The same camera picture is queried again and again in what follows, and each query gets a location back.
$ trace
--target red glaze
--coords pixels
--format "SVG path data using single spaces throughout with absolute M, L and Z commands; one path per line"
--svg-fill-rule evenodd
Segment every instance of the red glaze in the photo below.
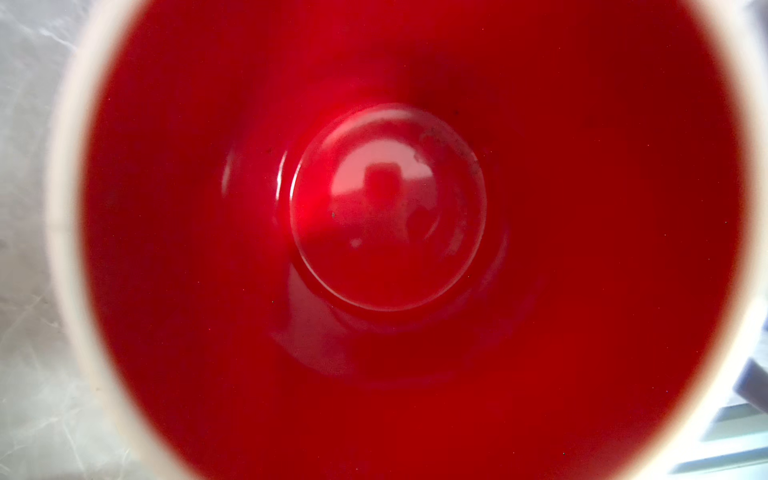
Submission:
M 156 0 L 91 132 L 99 326 L 210 478 L 609 475 L 720 328 L 745 201 L 725 85 L 668 0 Z M 319 148 L 392 104 L 416 120 Z M 434 190 L 403 167 L 427 124 Z M 374 137 L 402 148 L 349 238 L 328 193 Z M 453 220 L 419 243 L 433 194 Z
M 379 311 L 421 306 L 450 289 L 477 252 L 485 205 L 469 146 L 445 122 L 400 104 L 323 131 L 290 190 L 306 266 L 340 299 Z

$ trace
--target mug rim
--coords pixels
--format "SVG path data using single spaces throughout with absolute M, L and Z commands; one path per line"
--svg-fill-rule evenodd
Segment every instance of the mug rim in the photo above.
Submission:
M 199 480 L 196 472 L 150 424 L 124 384 L 102 338 L 91 305 L 81 239 L 84 158 L 98 99 L 127 35 L 153 0 L 99 2 L 81 33 L 51 117 L 45 177 L 45 233 L 52 283 L 68 337 L 91 389 L 131 450 L 161 478 Z M 724 404 L 760 337 L 768 312 L 768 52 L 744 2 L 681 0 L 710 43 L 738 118 L 745 165 L 743 246 L 716 345 L 656 438 L 615 478 L 659 478 L 678 452 L 698 439 Z

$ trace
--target white marble surface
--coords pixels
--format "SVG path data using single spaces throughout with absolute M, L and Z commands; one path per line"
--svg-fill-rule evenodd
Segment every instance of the white marble surface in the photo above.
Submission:
M 0 0 L 0 480 L 154 478 L 79 372 L 45 259 L 48 121 L 92 3 Z

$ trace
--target mug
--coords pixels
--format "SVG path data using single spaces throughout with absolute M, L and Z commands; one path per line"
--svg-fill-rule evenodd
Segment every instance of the mug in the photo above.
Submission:
M 763 57 L 715 0 L 103 2 L 82 367 L 165 478 L 657 478 L 765 318 Z

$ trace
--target marble countertop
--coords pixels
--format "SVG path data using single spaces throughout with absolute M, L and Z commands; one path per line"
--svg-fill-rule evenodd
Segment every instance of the marble countertop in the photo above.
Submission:
M 48 122 L 92 3 L 0 1 L 0 479 L 154 478 L 80 373 L 45 258 Z

